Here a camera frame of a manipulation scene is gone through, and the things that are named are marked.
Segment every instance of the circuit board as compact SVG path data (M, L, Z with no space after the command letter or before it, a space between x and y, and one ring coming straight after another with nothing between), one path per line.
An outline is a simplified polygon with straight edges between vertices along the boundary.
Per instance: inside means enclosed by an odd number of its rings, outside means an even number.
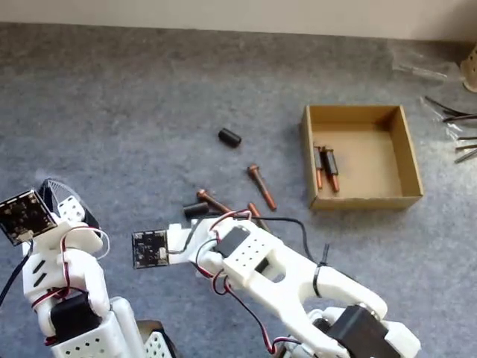
M133 261L135 269L167 266L169 255L165 230L133 233Z
M34 189L0 203L0 229L13 245L31 240L56 226Z

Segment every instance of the black cylinder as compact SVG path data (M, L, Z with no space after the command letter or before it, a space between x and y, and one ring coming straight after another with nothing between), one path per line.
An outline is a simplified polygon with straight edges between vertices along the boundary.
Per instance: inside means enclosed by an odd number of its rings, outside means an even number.
M316 170L323 169L323 163L321 161L321 154L320 154L320 147L314 147L314 154L315 154L315 167Z
M326 175L338 175L338 166L336 165L333 150L323 147L321 149L321 156Z
M241 137L239 135L226 128L222 128L222 130L218 132L218 138L232 148L237 148L241 142Z
M194 203L190 205L184 205L184 215L188 219L193 219L198 216L203 216L209 213L209 205L206 201L200 203Z

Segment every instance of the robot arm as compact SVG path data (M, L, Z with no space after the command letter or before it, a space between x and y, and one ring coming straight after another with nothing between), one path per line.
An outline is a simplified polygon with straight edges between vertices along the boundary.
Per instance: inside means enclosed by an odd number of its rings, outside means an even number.
M163 330L146 327L143 341L129 303L109 298L93 256L103 246L96 233L106 234L83 222L85 210L75 197L60 207L64 215L58 217L33 189L0 203L0 228L28 255L24 294L54 357L175 357Z
M216 221L206 219L202 225ZM225 274L231 287L270 309L311 355L414 358L420 350L419 340L404 325L382 320L388 308L376 293L334 268L317 266L251 221L228 218L205 232L194 242L212 242L192 251L189 259L213 275ZM348 305L323 317L332 323L326 332L303 308L312 296Z

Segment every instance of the plastic bag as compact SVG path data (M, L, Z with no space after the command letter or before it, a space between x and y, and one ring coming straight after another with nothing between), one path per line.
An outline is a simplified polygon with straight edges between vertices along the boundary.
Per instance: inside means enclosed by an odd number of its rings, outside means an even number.
M442 51L438 51L434 43L389 40L388 48L393 56L395 71L436 81L463 81L457 63L442 58Z
M432 120L443 127L448 138L455 142L459 156L455 163L477 157L477 108L476 113L465 113L430 97L422 97L421 103L432 113Z

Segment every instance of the cardboard box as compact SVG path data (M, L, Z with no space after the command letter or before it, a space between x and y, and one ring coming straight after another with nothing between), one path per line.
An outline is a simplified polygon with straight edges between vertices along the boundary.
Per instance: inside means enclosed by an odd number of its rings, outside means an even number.
M302 135L311 209L405 209L423 197L402 106L307 106ZM318 190L314 144L334 149L340 192L324 172Z

